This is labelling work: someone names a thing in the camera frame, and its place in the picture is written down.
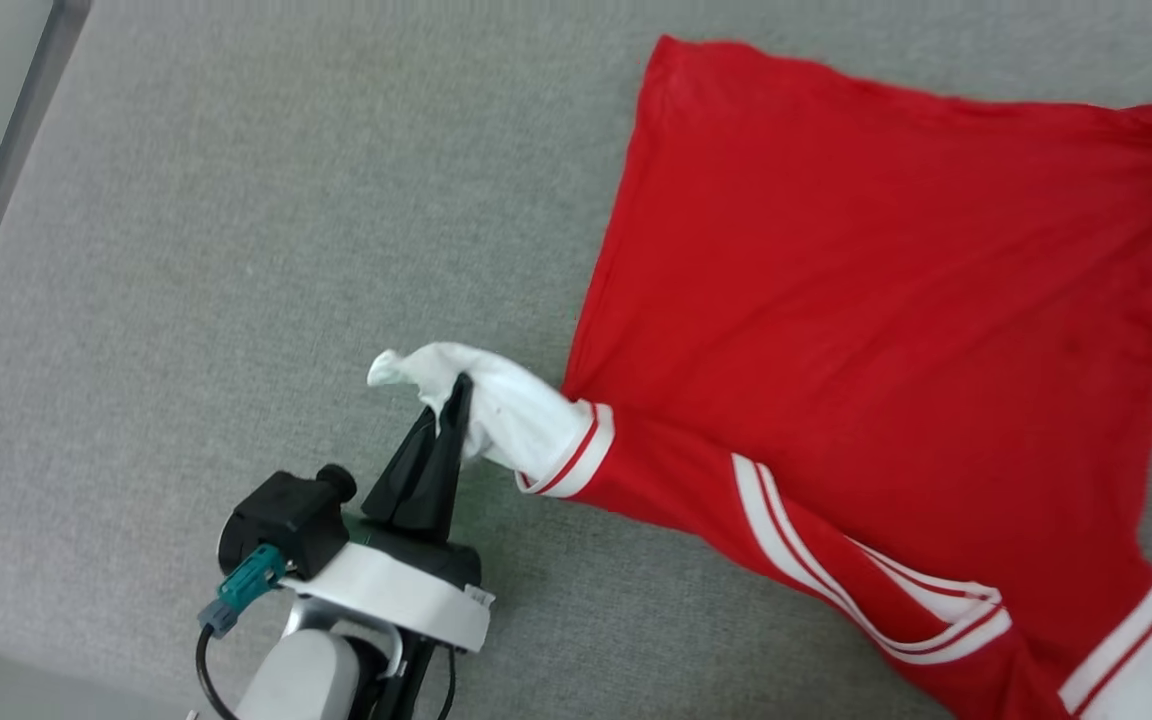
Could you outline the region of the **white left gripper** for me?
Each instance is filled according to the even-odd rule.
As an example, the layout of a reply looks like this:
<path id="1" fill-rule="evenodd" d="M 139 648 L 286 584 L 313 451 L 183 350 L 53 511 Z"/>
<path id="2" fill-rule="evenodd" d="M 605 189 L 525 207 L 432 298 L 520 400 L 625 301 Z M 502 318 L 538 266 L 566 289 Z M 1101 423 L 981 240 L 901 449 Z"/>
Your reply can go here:
<path id="1" fill-rule="evenodd" d="M 347 621 L 483 650 L 495 597 L 483 588 L 479 552 L 448 541 L 472 396 L 471 379 L 457 374 L 442 409 L 422 410 L 362 502 L 371 520 L 346 514 L 338 555 L 314 578 L 282 579 L 294 594 L 285 635 Z"/>

